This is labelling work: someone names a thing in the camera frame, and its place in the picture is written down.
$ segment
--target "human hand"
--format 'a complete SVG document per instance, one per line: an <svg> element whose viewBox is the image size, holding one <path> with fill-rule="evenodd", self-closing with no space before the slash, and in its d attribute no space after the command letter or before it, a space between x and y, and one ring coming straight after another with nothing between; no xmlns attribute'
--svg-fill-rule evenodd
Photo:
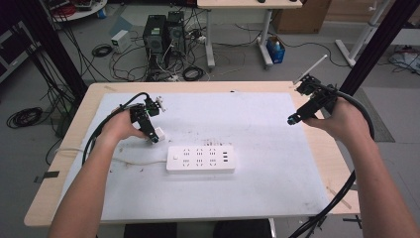
<svg viewBox="0 0 420 238"><path fill-rule="evenodd" d="M305 124L322 129L346 146L371 140L368 122L358 108L346 99L339 97L334 106L333 114L327 119L309 118Z"/></svg>
<svg viewBox="0 0 420 238"><path fill-rule="evenodd" d="M147 136L136 129L130 120L130 110L124 110L113 116L102 128L100 137L107 138L118 144L121 140L131 136L147 138Z"/></svg>

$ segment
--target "desk leg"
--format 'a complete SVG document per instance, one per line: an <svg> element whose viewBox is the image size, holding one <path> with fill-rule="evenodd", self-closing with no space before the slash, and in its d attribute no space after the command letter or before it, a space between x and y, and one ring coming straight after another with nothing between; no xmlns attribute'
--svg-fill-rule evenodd
<svg viewBox="0 0 420 238"><path fill-rule="evenodd" d="M206 56L209 70L216 65L214 62L213 46L211 45L211 10L207 10L207 37L206 37Z"/></svg>
<svg viewBox="0 0 420 238"><path fill-rule="evenodd" d="M265 62L265 69L273 65L271 57L269 56L268 50L266 49L266 46L265 46L266 35L268 33L268 27L269 27L269 20L271 19L271 13L272 13L272 9L267 9L265 12L264 21L263 21L263 29L262 29L262 37L259 41L259 47L262 52L263 60Z"/></svg>

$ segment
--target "computer tower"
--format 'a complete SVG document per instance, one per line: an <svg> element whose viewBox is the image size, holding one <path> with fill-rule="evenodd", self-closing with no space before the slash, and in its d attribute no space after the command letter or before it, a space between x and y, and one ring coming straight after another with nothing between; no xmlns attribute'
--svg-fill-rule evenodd
<svg viewBox="0 0 420 238"><path fill-rule="evenodd" d="M148 53L164 54L169 47L165 15L149 15L143 32L143 41Z"/></svg>
<svg viewBox="0 0 420 238"><path fill-rule="evenodd" d="M175 56L185 56L184 13L181 11L168 12L166 24L170 43L172 44L172 54Z"/></svg>

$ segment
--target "power cord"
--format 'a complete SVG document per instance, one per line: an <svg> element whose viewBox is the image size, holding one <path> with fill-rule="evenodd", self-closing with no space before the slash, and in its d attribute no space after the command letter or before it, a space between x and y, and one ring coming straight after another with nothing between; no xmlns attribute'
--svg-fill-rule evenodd
<svg viewBox="0 0 420 238"><path fill-rule="evenodd" d="M194 76L190 76L190 74L188 75L189 72L195 71L195 75ZM185 81L196 81L198 79L200 79L201 77L203 77L205 74L204 70L198 66L189 66L188 68L186 68L183 72L182 72L182 77Z"/></svg>
<svg viewBox="0 0 420 238"><path fill-rule="evenodd" d="M101 44L92 50L92 55L96 58L104 58L112 52L112 47L108 44Z"/></svg>
<svg viewBox="0 0 420 238"><path fill-rule="evenodd" d="M43 123L48 117L40 122L44 111L41 107L23 109L11 115L6 122L9 128L17 129L21 127L35 126Z"/></svg>

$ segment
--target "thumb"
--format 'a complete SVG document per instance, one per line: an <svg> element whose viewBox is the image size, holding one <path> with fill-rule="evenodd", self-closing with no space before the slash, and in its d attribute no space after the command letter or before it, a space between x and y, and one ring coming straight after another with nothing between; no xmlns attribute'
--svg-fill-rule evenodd
<svg viewBox="0 0 420 238"><path fill-rule="evenodd" d="M139 137L139 138L144 138L144 139L148 138L148 136L146 136L145 133L136 129L135 127L133 127L133 136L136 136L136 137Z"/></svg>
<svg viewBox="0 0 420 238"><path fill-rule="evenodd" d="M311 127L315 127L321 130L325 130L325 119L315 119L315 118L308 118L303 120L303 122Z"/></svg>

